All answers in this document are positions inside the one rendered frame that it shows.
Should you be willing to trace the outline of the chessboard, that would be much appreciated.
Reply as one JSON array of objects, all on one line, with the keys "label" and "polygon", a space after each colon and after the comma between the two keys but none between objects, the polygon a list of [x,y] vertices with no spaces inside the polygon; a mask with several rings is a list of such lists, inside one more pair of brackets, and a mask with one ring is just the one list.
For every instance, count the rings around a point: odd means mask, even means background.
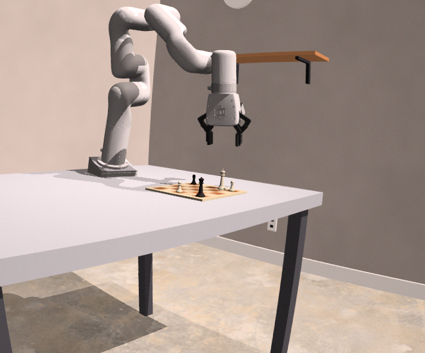
[{"label": "chessboard", "polygon": [[145,189],[172,196],[183,197],[186,199],[198,200],[201,202],[247,193],[247,191],[243,190],[229,191],[229,188],[226,188],[226,190],[219,190],[217,186],[203,184],[203,193],[205,197],[196,197],[196,194],[199,190],[199,186],[199,183],[197,183],[196,185],[191,184],[191,182],[182,183],[181,193],[176,192],[176,190],[178,189],[178,184],[148,187]]}]

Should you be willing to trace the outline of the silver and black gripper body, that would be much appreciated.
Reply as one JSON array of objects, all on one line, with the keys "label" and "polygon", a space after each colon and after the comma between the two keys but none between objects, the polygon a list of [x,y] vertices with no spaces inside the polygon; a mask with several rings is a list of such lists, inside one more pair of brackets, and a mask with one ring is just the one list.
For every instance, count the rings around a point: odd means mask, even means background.
[{"label": "silver and black gripper body", "polygon": [[236,92],[212,92],[208,96],[206,123],[210,126],[235,126],[241,123],[240,99]]}]

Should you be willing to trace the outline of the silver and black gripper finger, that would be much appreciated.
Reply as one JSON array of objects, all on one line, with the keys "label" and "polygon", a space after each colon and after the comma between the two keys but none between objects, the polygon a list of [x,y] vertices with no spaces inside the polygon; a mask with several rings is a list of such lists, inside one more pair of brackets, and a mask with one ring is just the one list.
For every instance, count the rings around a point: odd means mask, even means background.
[{"label": "silver and black gripper finger", "polygon": [[242,133],[248,128],[250,122],[252,121],[250,118],[245,116],[244,114],[239,112],[239,117],[242,118],[245,123],[243,126],[241,126],[239,123],[234,126],[237,133],[235,134],[235,146],[241,146],[242,144]]},{"label": "silver and black gripper finger", "polygon": [[205,118],[206,118],[206,113],[204,115],[200,116],[198,118],[198,121],[199,121],[201,127],[206,132],[206,142],[207,142],[207,145],[211,145],[211,144],[213,144],[213,132],[212,132],[212,128],[214,126],[206,125],[206,123],[204,122],[204,119]]}]

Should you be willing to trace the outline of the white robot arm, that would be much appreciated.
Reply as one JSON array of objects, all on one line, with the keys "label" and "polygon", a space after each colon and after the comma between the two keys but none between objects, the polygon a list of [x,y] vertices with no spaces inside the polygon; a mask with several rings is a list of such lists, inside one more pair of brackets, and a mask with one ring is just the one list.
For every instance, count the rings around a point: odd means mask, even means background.
[{"label": "white robot arm", "polygon": [[234,51],[196,50],[185,38],[186,27],[180,22],[179,12],[162,4],[142,10],[122,7],[110,18],[111,72],[114,77],[129,79],[113,85],[108,92],[108,114],[102,155],[97,163],[109,169],[129,166],[126,152],[131,130],[130,107],[142,106],[150,97],[148,61],[134,54],[129,29],[156,31],[166,42],[170,56],[189,73],[212,74],[211,92],[236,92],[236,54]]}]

